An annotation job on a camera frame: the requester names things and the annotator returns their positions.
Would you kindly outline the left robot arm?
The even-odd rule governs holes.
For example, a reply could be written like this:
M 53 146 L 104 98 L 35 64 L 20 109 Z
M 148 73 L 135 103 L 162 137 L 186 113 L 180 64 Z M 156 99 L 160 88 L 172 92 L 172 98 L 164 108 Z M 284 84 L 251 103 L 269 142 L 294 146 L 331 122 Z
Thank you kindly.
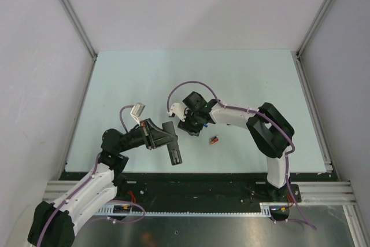
M 54 201 L 42 201 L 37 205 L 28 243 L 33 246 L 72 246 L 78 232 L 100 207 L 127 196 L 123 170 L 129 158 L 123 156 L 123 152 L 140 146 L 147 150 L 166 146 L 172 165 L 176 165 L 182 163 L 177 141 L 171 121 L 158 127 L 151 119 L 145 119 L 125 134 L 114 128 L 106 130 L 93 168 Z

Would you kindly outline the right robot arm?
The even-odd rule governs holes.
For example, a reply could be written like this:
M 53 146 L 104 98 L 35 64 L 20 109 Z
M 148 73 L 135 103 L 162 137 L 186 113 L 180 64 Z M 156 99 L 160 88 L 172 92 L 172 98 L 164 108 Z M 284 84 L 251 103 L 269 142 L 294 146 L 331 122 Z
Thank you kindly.
M 271 103 L 265 102 L 257 110 L 240 108 L 215 98 L 206 101 L 193 91 L 181 103 L 168 106 L 168 114 L 178 117 L 178 128 L 191 136 L 197 137 L 208 124 L 248 130 L 258 150 L 267 157 L 266 189 L 262 195 L 272 201 L 281 201 L 287 195 L 290 181 L 288 155 L 295 151 L 295 131 Z

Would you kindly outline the red orange battery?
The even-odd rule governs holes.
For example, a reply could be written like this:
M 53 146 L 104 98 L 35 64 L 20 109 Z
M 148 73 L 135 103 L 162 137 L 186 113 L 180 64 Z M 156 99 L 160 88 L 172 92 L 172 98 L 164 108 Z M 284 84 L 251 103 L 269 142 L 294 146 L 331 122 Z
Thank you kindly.
M 209 142 L 209 144 L 210 144 L 210 145 L 213 145 L 214 143 L 216 143 L 216 142 L 218 142 L 218 141 L 219 141 L 219 139 L 217 139 L 217 138 L 216 138 L 216 139 L 214 139 L 214 140 L 210 141 L 210 142 Z

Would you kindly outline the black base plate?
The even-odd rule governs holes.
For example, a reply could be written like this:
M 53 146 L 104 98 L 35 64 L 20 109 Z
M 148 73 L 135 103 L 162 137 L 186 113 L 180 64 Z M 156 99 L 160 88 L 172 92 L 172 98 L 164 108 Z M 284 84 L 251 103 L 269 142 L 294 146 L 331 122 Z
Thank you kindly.
M 285 204 L 287 195 L 277 201 L 262 195 L 266 174 L 123 174 L 118 200 L 135 201 L 145 208 L 195 209 L 196 212 L 240 212 L 241 206 L 257 203 Z

